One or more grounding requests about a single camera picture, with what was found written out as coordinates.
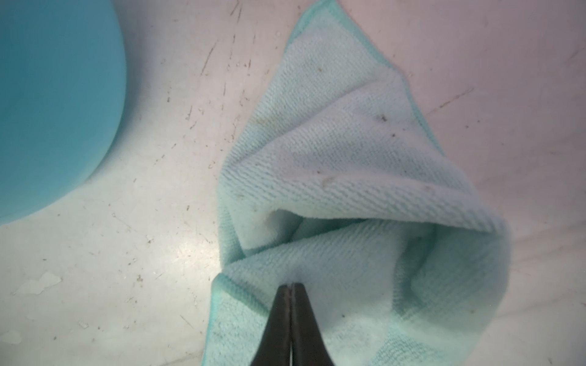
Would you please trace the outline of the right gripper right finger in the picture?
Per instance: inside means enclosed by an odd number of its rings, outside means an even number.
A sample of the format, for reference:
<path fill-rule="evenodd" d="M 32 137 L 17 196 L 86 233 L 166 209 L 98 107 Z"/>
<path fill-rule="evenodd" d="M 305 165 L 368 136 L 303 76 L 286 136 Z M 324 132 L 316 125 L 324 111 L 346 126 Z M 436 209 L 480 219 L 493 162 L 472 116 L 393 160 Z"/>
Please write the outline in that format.
<path fill-rule="evenodd" d="M 291 289 L 291 353 L 297 366 L 334 366 L 303 284 Z"/>

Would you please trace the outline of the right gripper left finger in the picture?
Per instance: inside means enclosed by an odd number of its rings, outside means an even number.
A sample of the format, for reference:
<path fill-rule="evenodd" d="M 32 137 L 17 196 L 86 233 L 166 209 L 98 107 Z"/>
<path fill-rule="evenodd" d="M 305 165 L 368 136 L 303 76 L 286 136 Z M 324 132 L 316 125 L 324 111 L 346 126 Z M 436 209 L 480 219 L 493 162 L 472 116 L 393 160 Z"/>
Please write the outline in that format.
<path fill-rule="evenodd" d="M 251 366 L 290 366 L 291 288 L 280 286 Z"/>

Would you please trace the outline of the mint green microfiber cloth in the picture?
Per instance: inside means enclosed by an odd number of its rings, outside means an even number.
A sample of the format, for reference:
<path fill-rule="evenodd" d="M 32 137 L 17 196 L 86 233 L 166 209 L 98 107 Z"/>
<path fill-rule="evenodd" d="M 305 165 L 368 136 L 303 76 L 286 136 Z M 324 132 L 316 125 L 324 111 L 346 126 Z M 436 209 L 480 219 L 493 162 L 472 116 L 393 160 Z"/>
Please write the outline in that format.
<path fill-rule="evenodd" d="M 336 1 L 300 17 L 218 178 L 205 365 L 248 365 L 301 283 L 336 365 L 462 365 L 508 286 L 505 220 Z"/>

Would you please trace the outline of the teal plastic bucket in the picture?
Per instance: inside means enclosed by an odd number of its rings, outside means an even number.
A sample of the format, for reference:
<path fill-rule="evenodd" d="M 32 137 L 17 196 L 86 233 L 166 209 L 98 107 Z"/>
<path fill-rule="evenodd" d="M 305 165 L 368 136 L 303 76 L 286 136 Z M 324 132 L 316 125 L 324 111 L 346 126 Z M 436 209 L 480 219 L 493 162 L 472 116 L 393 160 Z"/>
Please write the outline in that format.
<path fill-rule="evenodd" d="M 110 1 L 1 4 L 1 222 L 80 186 L 113 143 L 127 63 Z"/>

